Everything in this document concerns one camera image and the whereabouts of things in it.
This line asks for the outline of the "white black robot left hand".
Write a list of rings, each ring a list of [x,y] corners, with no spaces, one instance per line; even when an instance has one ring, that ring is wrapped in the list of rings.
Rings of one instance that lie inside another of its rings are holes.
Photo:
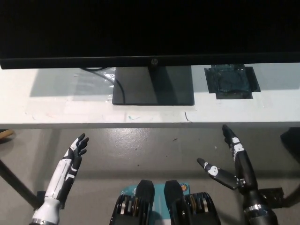
[[[58,162],[45,192],[44,201],[32,216],[32,225],[57,225],[60,222],[60,210],[64,209],[68,194],[73,186],[87,152],[89,138],[85,133],[78,136]]]

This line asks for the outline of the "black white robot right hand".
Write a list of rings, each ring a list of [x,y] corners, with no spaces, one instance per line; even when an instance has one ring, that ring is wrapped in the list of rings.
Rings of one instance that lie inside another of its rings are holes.
[[[266,199],[259,192],[254,169],[240,139],[227,125],[222,126],[222,131],[232,154],[235,174],[212,165],[200,157],[197,159],[198,164],[213,180],[231,190],[237,189],[239,191],[243,196],[243,210],[245,212],[269,209]]]

